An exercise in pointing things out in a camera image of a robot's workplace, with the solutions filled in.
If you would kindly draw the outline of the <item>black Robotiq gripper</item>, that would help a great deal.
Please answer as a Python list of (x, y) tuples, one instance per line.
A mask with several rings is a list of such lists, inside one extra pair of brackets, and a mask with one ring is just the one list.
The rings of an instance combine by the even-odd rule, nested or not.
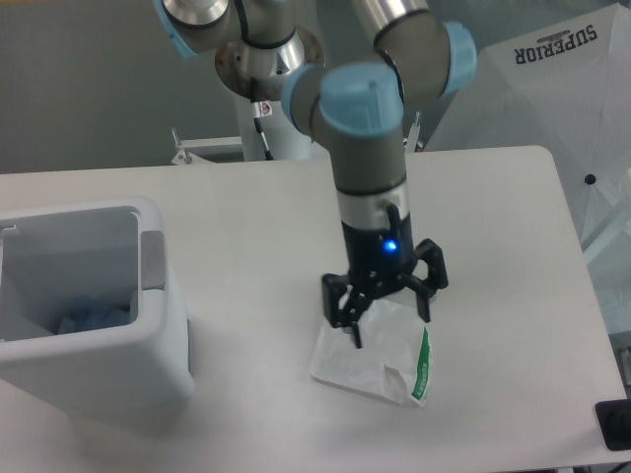
[[(430, 238), (415, 248), (411, 219), (401, 222), (396, 236), (390, 230), (365, 231), (342, 224), (349, 271), (321, 277), (323, 313), (330, 326), (351, 333), (355, 347), (363, 348), (359, 320), (374, 299), (402, 289), (416, 295), (419, 317), (431, 322), (430, 301), (449, 285), (443, 250)], [(417, 263), (427, 268), (426, 277), (414, 275)]]

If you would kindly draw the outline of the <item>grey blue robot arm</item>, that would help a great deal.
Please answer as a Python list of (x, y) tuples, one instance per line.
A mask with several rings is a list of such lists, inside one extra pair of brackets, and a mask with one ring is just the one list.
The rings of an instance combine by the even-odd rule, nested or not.
[(184, 56), (216, 51), (233, 93), (279, 101), (289, 123), (329, 153), (349, 268), (321, 279), (329, 324), (353, 336), (371, 303), (403, 289), (420, 318), (448, 285), (441, 248), (412, 237), (402, 119), (407, 104), (469, 84), (476, 47), (460, 23), (438, 21), (423, 1), (357, 1), (373, 43), (361, 61), (328, 68), (307, 43), (293, 1), (158, 1)]

